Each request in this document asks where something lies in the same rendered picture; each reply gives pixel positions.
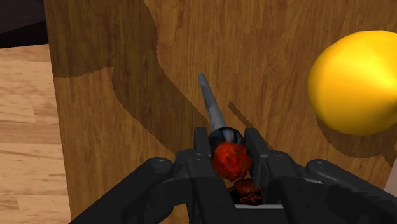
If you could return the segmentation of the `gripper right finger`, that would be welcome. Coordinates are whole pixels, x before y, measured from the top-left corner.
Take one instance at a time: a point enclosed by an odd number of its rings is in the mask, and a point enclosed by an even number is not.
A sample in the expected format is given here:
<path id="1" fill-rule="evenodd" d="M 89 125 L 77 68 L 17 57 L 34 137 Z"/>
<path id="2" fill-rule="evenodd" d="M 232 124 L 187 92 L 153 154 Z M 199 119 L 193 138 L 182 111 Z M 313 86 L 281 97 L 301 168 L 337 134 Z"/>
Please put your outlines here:
<path id="1" fill-rule="evenodd" d="M 397 224 L 397 197 L 323 159 L 305 166 L 244 132 L 249 172 L 266 204 L 280 202 L 289 224 Z"/>

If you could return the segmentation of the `yellow round fruit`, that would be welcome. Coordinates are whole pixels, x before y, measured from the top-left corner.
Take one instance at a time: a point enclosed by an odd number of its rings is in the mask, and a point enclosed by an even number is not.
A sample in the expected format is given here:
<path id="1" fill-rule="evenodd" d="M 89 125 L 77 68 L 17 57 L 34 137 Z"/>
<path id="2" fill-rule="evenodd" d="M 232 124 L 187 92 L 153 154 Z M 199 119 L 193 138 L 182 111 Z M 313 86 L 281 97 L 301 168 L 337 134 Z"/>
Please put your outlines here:
<path id="1" fill-rule="evenodd" d="M 329 46 L 310 70 L 308 95 L 316 116 L 344 134 L 397 124 L 397 33 L 359 31 Z"/>

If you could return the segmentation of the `red-handled screwdriver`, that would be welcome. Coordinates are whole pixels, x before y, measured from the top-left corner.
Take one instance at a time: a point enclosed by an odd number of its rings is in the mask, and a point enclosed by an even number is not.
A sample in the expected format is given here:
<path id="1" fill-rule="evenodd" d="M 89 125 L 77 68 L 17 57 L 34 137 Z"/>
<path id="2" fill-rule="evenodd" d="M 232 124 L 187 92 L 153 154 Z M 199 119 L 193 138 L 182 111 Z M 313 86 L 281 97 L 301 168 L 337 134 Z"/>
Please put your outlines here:
<path id="1" fill-rule="evenodd" d="M 211 162 L 216 174 L 233 183 L 227 190 L 235 204 L 258 206 L 263 203 L 261 189 L 247 177 L 253 159 L 246 153 L 242 134 L 226 125 L 222 112 L 204 74 L 198 75 L 212 132 L 209 134 Z"/>

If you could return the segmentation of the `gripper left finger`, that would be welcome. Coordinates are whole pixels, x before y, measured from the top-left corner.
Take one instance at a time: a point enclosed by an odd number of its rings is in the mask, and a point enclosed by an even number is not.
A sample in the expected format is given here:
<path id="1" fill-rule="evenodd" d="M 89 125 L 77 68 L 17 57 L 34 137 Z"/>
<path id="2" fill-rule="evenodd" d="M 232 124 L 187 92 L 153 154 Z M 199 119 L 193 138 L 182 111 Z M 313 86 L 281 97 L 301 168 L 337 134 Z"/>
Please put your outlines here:
<path id="1" fill-rule="evenodd" d="M 235 205 L 212 166 L 212 147 L 234 139 L 230 129 L 194 131 L 194 148 L 175 162 L 150 158 L 70 224 L 160 224 L 186 204 L 189 224 L 235 224 Z"/>

